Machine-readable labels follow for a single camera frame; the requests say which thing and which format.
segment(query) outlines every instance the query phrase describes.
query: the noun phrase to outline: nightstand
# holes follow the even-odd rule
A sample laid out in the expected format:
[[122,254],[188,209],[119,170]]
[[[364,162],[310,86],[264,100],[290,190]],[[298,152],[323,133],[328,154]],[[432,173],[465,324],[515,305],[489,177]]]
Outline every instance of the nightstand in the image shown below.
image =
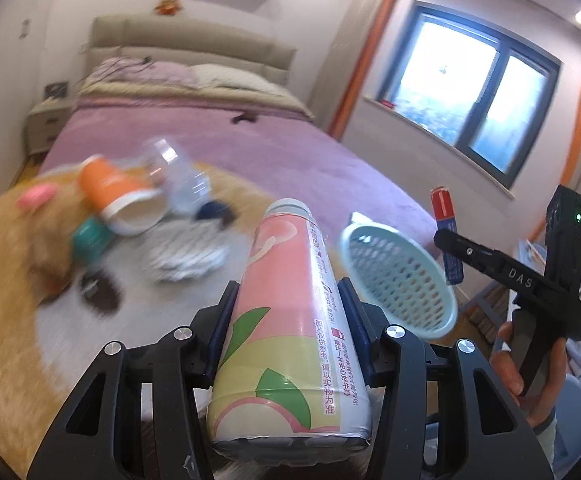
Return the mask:
[[73,112],[73,104],[72,99],[49,99],[30,111],[24,131],[28,155],[51,149]]

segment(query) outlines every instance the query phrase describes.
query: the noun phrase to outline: blue plastic basket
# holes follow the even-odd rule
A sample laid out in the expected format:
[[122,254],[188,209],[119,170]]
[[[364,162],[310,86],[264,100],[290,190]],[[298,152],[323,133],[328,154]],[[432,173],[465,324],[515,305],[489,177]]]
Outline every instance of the blue plastic basket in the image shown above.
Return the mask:
[[374,222],[342,233],[343,264],[367,303],[381,306],[392,324],[424,340],[440,338],[457,321],[457,301],[442,268],[399,231]]

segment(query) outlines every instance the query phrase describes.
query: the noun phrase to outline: hand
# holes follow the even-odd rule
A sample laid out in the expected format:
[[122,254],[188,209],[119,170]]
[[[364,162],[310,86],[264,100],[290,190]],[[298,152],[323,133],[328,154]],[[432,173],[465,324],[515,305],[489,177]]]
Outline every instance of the hand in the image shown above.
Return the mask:
[[[509,345],[513,339],[513,324],[512,322],[504,323],[499,332],[498,337],[503,339]],[[526,417],[532,428],[539,426],[551,414],[551,410],[557,402],[559,393],[564,386],[564,381],[567,377],[567,340],[563,337],[555,341],[551,349],[549,376],[546,381],[544,389],[539,396],[534,396],[524,399],[519,395],[524,390],[524,382],[519,371],[515,367],[515,363],[511,358],[511,353],[506,350],[495,352],[491,356],[491,366],[508,388],[513,399],[525,413],[529,415]]]

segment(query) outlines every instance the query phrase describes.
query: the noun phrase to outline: pink bottle label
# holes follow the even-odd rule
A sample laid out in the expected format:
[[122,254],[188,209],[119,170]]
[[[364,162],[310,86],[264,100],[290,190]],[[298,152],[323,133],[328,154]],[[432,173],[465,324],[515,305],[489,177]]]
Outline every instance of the pink bottle label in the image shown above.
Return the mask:
[[208,407],[215,441],[368,438],[369,400],[317,226],[292,214],[255,235]]

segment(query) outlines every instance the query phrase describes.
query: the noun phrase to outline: purple bedspread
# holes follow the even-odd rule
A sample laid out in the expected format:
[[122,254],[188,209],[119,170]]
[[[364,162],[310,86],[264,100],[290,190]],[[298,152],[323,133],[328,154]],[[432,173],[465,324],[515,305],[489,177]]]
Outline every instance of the purple bedspread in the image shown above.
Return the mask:
[[229,110],[194,107],[87,107],[75,112],[48,154],[42,172],[95,153],[138,158],[146,140],[176,137],[194,159],[232,171],[276,198],[297,198],[331,242],[358,211],[416,240],[432,254],[436,224],[404,191],[313,124],[260,116],[230,120]]

